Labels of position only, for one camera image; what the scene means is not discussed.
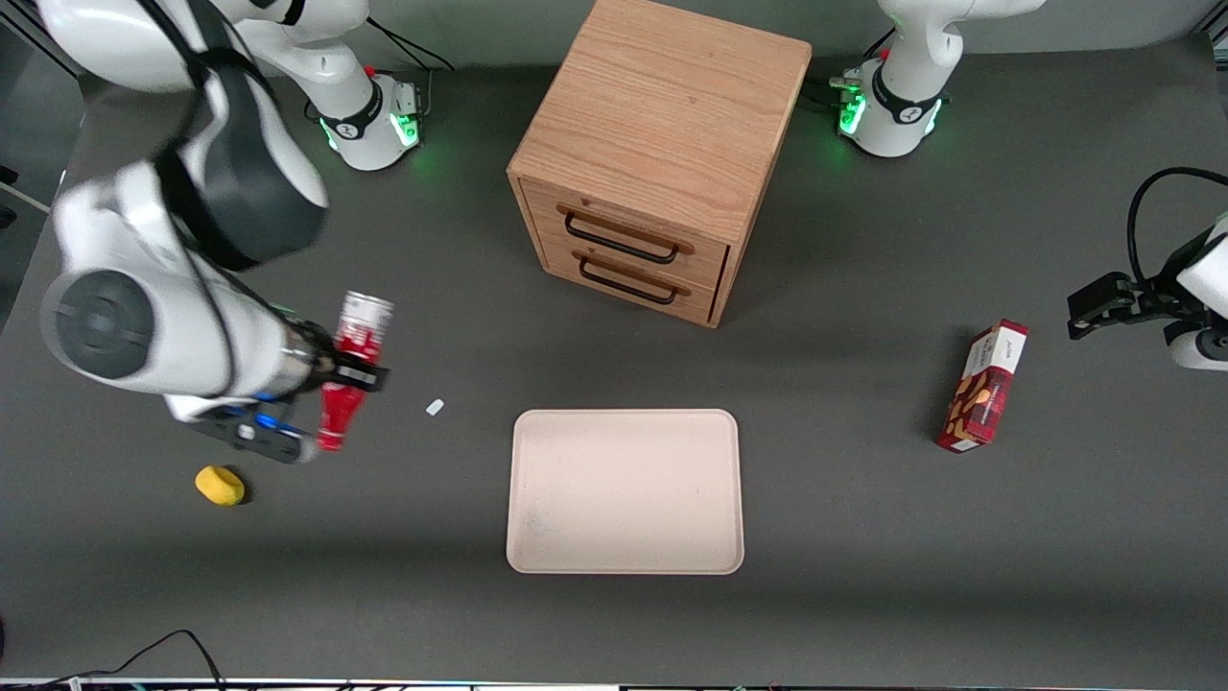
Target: drawer handle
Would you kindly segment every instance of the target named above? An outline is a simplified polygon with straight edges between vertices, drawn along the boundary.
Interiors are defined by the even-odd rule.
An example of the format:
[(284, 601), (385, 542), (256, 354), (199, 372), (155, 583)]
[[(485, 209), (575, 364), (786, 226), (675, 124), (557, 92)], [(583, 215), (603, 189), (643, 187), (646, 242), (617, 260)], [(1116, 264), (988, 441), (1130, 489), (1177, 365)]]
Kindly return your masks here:
[[(609, 247), (610, 249), (615, 249), (625, 254), (631, 254), (632, 257), (637, 259), (643, 259), (646, 261), (652, 261), (656, 264), (668, 264), (678, 257), (678, 250), (682, 249), (682, 247), (674, 243), (673, 249), (670, 249), (668, 254), (666, 255), (653, 254), (652, 252), (645, 252), (643, 249), (640, 249), (637, 247), (631, 247), (630, 244), (623, 244), (621, 242), (607, 239), (599, 234), (593, 234), (592, 232), (585, 232), (583, 230), (580, 230), (578, 227), (571, 225), (571, 221), (573, 220), (576, 220), (576, 211), (567, 211), (567, 217), (564, 218), (562, 221), (562, 225), (567, 228), (567, 234), (571, 234), (572, 237), (578, 237), (581, 239), (587, 239), (588, 242), (593, 242), (594, 244), (600, 244), (602, 247)], [(582, 220), (585, 220), (585, 222), (593, 222), (592, 220), (588, 218), (582, 218)]]
[[(645, 292), (643, 290), (640, 290), (637, 287), (631, 287), (630, 285), (623, 285), (621, 282), (619, 282), (616, 280), (613, 280), (613, 279), (605, 277), (603, 275), (597, 275), (594, 272), (585, 270), (585, 266), (587, 266), (588, 263), (589, 263), (588, 261), (588, 257), (580, 257), (580, 275), (587, 277), (588, 280), (591, 280), (593, 282), (599, 282), (599, 284), (602, 284), (602, 285), (604, 285), (607, 287), (613, 287), (614, 290), (621, 290), (623, 292), (626, 292), (628, 295), (635, 295), (636, 297), (639, 297), (641, 299), (647, 299), (650, 302), (656, 302), (658, 304), (669, 304), (670, 302), (674, 301), (674, 297), (678, 296), (678, 288), (677, 287), (670, 287), (669, 288), (669, 296), (668, 297), (661, 297), (659, 295), (653, 295), (651, 292)], [(612, 270), (608, 266), (602, 266), (602, 268), (604, 268), (607, 270)]]

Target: green led light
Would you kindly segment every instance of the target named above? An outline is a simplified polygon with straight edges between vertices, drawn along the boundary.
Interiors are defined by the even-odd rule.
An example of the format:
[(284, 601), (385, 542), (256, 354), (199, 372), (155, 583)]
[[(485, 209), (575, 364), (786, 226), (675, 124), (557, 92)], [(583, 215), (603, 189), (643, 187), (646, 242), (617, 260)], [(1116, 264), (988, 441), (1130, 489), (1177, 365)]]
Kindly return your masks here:
[(938, 102), (933, 104), (933, 114), (930, 115), (930, 124), (925, 125), (926, 134), (933, 131), (933, 125), (938, 122), (938, 110), (941, 109), (942, 109), (942, 98), (938, 98)]
[(324, 130), (324, 136), (328, 137), (328, 146), (336, 151), (336, 141), (333, 141), (333, 133), (328, 130), (328, 125), (324, 124), (324, 118), (319, 119), (319, 126)]
[(857, 131), (861, 124), (861, 115), (866, 112), (866, 97), (858, 93), (852, 101), (845, 104), (840, 112), (840, 129), (847, 135)]
[(397, 136), (400, 137), (400, 142), (406, 149), (418, 144), (418, 119), (414, 115), (388, 113), (388, 120), (392, 122), (393, 129), (397, 130)]

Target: beige tray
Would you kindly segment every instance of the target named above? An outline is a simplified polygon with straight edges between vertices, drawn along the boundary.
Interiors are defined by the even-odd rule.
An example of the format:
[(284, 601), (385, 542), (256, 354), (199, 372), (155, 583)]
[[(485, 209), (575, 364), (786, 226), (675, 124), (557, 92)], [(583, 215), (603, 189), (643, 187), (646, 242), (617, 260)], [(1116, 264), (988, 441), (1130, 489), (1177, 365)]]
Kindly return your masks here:
[(738, 474), (738, 423), (725, 411), (528, 411), (512, 439), (507, 562), (522, 573), (733, 573)]

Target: wooden drawer cabinet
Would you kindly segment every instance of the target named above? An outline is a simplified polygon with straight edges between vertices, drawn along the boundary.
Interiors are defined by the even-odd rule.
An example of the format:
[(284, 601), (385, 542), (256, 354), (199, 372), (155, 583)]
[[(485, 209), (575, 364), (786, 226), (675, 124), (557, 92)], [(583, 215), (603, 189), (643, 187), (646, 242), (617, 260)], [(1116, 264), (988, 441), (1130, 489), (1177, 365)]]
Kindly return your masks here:
[(801, 41), (597, 0), (507, 167), (545, 270), (716, 326), (809, 58)]

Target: red plastic bottle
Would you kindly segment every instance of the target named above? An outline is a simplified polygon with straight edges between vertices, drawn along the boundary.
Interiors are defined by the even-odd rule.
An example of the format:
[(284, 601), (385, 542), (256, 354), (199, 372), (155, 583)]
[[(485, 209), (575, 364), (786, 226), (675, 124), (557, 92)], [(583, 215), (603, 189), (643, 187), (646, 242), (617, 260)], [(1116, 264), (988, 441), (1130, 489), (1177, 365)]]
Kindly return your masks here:
[[(346, 292), (336, 326), (336, 350), (371, 365), (378, 363), (391, 319), (392, 302), (352, 290)], [(344, 384), (325, 384), (322, 389), (323, 406), (316, 443), (324, 452), (338, 452), (345, 444), (345, 432), (367, 394)]]

